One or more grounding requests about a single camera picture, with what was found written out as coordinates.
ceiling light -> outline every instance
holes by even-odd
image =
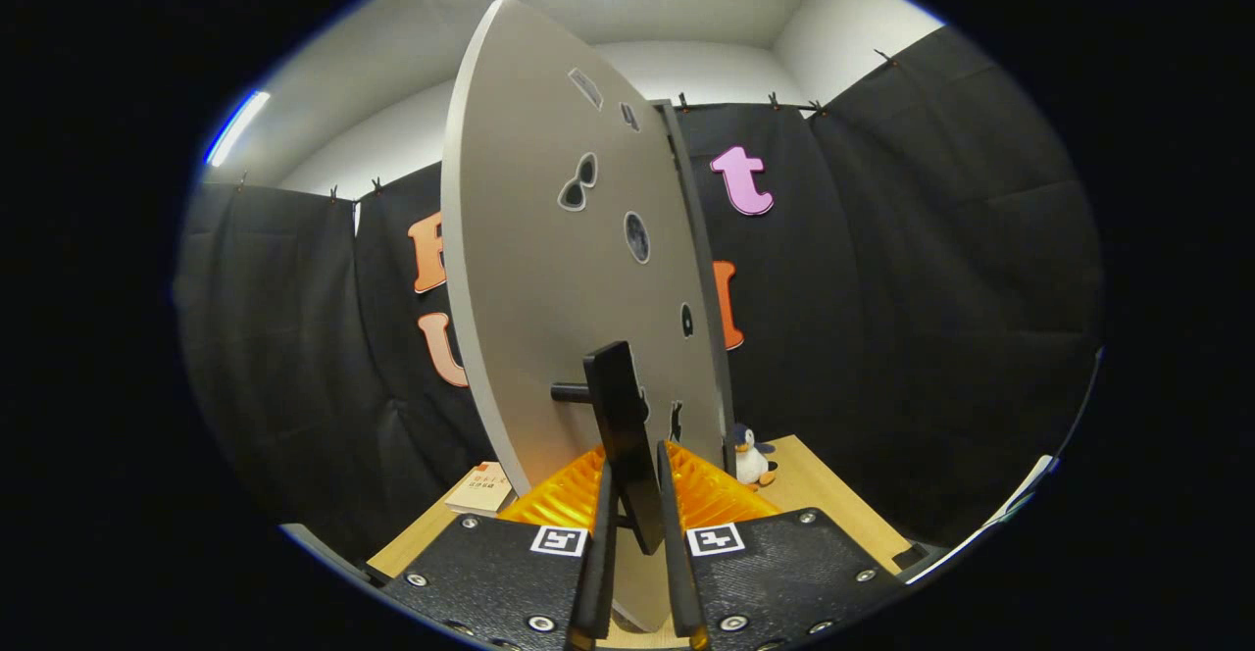
[[[222,133],[218,133],[218,138],[207,156],[207,161],[211,166],[218,168],[218,166],[222,164],[222,161],[227,159],[227,154],[230,154],[235,142],[237,142],[240,139],[240,134],[243,133],[243,128],[246,128],[246,125],[251,123],[252,118],[257,115],[257,112],[261,110],[261,105],[265,105],[266,100],[270,100],[269,92],[255,92],[250,94],[246,103],[237,109],[236,114],[232,115],[231,120],[228,120],[227,125],[222,129]]]

black fabric backdrop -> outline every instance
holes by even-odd
[[[737,267],[728,285],[744,334],[728,352],[735,419],[759,440],[796,433],[831,462],[856,404],[862,324],[847,222],[820,146],[797,110],[704,105],[676,115],[710,252]],[[762,159],[753,177],[772,194],[767,213],[735,209],[710,168],[732,146]]]
[[[358,312],[350,203],[198,187],[174,299],[197,403],[277,523],[359,562],[413,521],[379,477],[390,438],[375,437],[385,398]]]
[[[1062,142],[1005,70],[939,29],[808,123],[862,295],[857,415],[830,465],[954,544],[1054,454],[1098,344],[1098,235]]]
[[[1053,454],[1098,347],[1101,262],[1065,151],[1004,70],[939,29],[802,119],[679,114],[744,344],[737,419],[797,433],[911,538],[953,546]],[[739,213],[710,161],[743,146],[774,204]],[[435,373],[409,227],[439,164],[350,204],[202,187],[181,312],[197,398],[280,521],[360,561],[493,459]],[[449,325],[453,356],[456,325]],[[788,477],[781,472],[779,477]]]
[[[441,379],[418,329],[427,312],[451,316],[449,346],[462,364],[447,286],[414,292],[418,270],[408,231],[439,208],[441,164],[432,164],[365,196],[356,237],[361,320],[389,393],[380,477],[390,500],[418,513],[476,464],[494,458],[471,390]]]

white ceiling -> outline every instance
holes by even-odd
[[[260,88],[271,94],[203,181],[277,186],[351,125],[457,75],[493,0],[364,0]],[[803,0],[521,0],[590,44],[702,40],[771,48]]]

wooden table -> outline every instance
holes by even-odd
[[[776,452],[769,459],[779,463],[779,468],[776,470],[776,482],[759,490],[763,499],[776,504],[781,512],[806,507],[820,508],[886,571],[894,574],[901,572],[894,563],[894,556],[910,548],[910,542],[880,518],[873,508],[841,482],[841,478],[816,458],[809,447],[797,437],[788,435],[772,440],[771,444],[776,447]],[[442,498],[400,532],[392,543],[375,553],[368,564],[389,577],[400,574],[456,517],[457,514],[444,505]],[[605,648],[678,648],[686,647],[688,640],[675,636],[670,621],[665,622],[663,628],[645,633],[628,632],[617,623],[611,623],[610,636],[597,645]]]

penguin plush toy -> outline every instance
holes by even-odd
[[[753,492],[776,480],[776,463],[767,462],[764,453],[774,453],[776,447],[754,443],[754,431],[735,424],[732,429],[733,445],[737,449],[737,482],[748,485]]]

